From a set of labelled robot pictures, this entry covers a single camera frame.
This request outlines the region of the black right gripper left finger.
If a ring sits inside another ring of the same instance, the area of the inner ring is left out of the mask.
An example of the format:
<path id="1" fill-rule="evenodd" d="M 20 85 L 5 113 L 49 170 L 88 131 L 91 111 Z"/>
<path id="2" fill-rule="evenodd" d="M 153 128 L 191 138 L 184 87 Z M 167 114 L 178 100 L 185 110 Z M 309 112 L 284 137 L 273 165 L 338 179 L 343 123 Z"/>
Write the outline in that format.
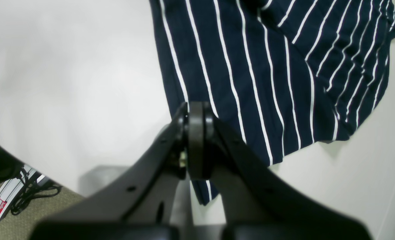
<path id="1" fill-rule="evenodd" d="M 186 169 L 187 103 L 124 174 L 83 201 L 36 225 L 31 240 L 178 240 L 170 225 L 174 197 Z"/>

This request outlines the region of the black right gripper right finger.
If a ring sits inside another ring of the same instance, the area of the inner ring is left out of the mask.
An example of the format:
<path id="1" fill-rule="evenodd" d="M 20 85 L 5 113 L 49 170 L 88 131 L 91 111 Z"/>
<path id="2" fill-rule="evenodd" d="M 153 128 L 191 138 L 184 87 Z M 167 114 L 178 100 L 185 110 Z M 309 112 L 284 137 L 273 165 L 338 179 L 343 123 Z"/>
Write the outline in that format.
<path id="1" fill-rule="evenodd" d="M 202 178 L 223 197 L 231 240 L 369 240 L 365 226 L 313 201 L 264 167 L 202 104 Z"/>

